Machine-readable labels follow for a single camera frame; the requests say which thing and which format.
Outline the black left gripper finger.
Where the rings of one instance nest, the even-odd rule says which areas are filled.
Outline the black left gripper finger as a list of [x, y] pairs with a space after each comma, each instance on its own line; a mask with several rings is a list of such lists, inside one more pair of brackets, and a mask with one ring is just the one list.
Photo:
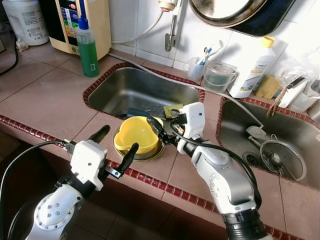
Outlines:
[[110, 130], [110, 125], [102, 126], [97, 132], [95, 132], [89, 137], [89, 141], [92, 141], [96, 144], [100, 144], [103, 141], [103, 139], [105, 139], [106, 135], [110, 132]]
[[116, 168], [116, 177], [121, 178], [125, 174], [126, 170], [131, 166], [137, 155], [139, 144], [135, 142], [130, 147], [129, 151], [123, 156], [122, 163]]

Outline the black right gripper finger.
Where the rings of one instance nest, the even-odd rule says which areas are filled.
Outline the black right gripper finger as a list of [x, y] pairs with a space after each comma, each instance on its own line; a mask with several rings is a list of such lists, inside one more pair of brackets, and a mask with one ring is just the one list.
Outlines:
[[158, 141], [166, 146], [170, 142], [170, 137], [163, 127], [162, 121], [159, 121], [153, 116], [147, 116], [147, 123], [151, 126], [151, 130], [157, 135]]

